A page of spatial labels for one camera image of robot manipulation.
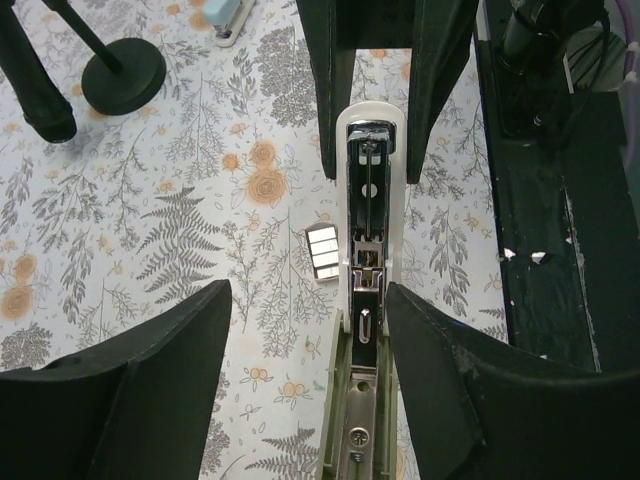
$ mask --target tablecloth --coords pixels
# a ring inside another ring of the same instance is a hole
[[[337,283],[313,281],[304,228],[334,221],[313,78],[293,0],[258,0],[233,48],[204,0],[75,0],[105,41],[150,40],[162,91],[130,115],[83,98],[91,53],[41,2],[17,11],[73,105],[64,145],[26,125],[0,73],[0,366],[40,367],[167,310],[216,278],[233,319],[202,478],[310,479],[317,461]],[[359,52],[353,101],[407,107],[410,50]],[[407,187],[403,282],[505,339],[472,57]],[[398,479],[418,479],[400,402]]]

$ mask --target black round base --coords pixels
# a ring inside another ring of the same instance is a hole
[[[107,45],[122,63],[115,74],[94,56],[82,74],[82,92],[103,115],[125,115],[151,101],[162,87],[167,66],[154,45],[141,38],[123,38]]]

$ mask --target light blue object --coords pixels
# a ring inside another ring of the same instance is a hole
[[[224,27],[231,23],[241,3],[242,0],[208,0],[202,13],[207,23]]]

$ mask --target floral tablecloth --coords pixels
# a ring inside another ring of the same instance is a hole
[[[293,0],[258,0],[237,44],[213,42],[204,0],[75,0],[109,42],[167,60],[161,93],[104,117],[80,87],[89,50],[42,2],[15,10],[79,132],[44,143],[0,73],[0,366],[42,366],[165,311],[215,278],[233,325],[202,477],[312,478],[337,283],[318,286],[303,229],[336,218]],[[410,51],[360,52],[353,100],[406,108]],[[408,188],[403,281],[506,338],[486,147],[472,58]],[[398,478],[418,479],[404,413]]]

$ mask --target light blue stapler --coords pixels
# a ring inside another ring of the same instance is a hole
[[[216,29],[216,43],[230,47],[238,38],[242,26],[256,0],[208,0],[202,13],[208,23]]]

